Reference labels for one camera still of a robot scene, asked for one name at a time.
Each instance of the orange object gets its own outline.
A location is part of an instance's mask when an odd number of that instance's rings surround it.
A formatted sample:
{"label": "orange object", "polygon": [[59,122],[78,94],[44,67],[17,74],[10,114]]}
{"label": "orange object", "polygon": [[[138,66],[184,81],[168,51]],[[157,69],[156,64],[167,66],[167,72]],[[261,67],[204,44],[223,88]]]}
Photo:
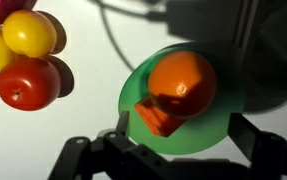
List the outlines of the orange object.
{"label": "orange object", "polygon": [[216,75],[203,56],[192,51],[168,54],[155,65],[148,89],[153,103],[166,114],[186,119],[205,111],[216,92]]}
{"label": "orange object", "polygon": [[153,104],[151,98],[148,96],[135,104],[134,108],[150,131],[158,136],[170,136],[187,120],[174,118],[162,112]]}

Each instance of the green dish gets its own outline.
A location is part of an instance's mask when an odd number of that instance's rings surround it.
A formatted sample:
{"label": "green dish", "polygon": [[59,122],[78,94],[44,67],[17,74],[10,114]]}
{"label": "green dish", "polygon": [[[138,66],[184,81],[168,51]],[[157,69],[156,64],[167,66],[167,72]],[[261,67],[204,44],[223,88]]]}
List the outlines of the green dish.
{"label": "green dish", "polygon": [[[148,78],[158,60],[180,50],[197,52],[209,60],[217,76],[216,96],[205,112],[189,119],[172,135],[167,138],[156,136],[135,111],[134,105],[148,94]],[[191,47],[174,46],[155,53],[131,74],[119,97],[119,112],[130,112],[128,136],[162,154],[183,155],[210,148],[227,136],[230,113],[243,112],[245,92],[238,77],[236,70],[226,62]]]}

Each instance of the orange block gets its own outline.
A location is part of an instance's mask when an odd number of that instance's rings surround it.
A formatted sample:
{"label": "orange block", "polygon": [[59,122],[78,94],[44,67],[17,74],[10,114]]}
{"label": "orange block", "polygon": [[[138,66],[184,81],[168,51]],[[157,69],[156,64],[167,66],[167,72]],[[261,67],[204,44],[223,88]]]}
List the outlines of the orange block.
{"label": "orange block", "polygon": [[154,105],[151,98],[145,97],[134,105],[150,131],[158,136],[168,137],[187,119],[171,117]]}

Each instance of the white table surface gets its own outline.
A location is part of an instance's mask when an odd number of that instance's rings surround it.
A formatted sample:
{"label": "white table surface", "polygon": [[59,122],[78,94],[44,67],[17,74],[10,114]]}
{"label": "white table surface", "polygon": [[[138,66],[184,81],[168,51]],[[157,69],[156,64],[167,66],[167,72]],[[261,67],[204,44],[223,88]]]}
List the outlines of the white table surface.
{"label": "white table surface", "polygon": [[[110,0],[144,12],[137,1]],[[75,87],[64,98],[35,112],[14,110],[0,99],[0,180],[44,180],[65,141],[74,136],[94,140],[118,119],[118,97],[131,72],[121,62],[105,33],[97,6],[87,0],[38,0],[35,10],[55,16],[67,32],[66,48],[57,55],[71,68]],[[137,67],[148,56],[186,40],[167,34],[163,23],[108,13],[116,40]],[[287,105],[271,112],[246,114],[261,129],[287,138]],[[203,152],[176,158],[228,158],[248,165],[229,138]],[[96,175],[95,179],[109,179]]]}

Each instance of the red tomato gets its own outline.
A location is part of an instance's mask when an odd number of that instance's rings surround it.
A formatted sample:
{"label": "red tomato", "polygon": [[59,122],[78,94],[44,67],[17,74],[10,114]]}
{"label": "red tomato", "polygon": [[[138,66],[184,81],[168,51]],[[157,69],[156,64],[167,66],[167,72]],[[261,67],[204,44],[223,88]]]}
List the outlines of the red tomato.
{"label": "red tomato", "polygon": [[0,71],[0,97],[16,109],[44,108],[58,97],[60,89],[59,71],[43,59],[19,60]]}

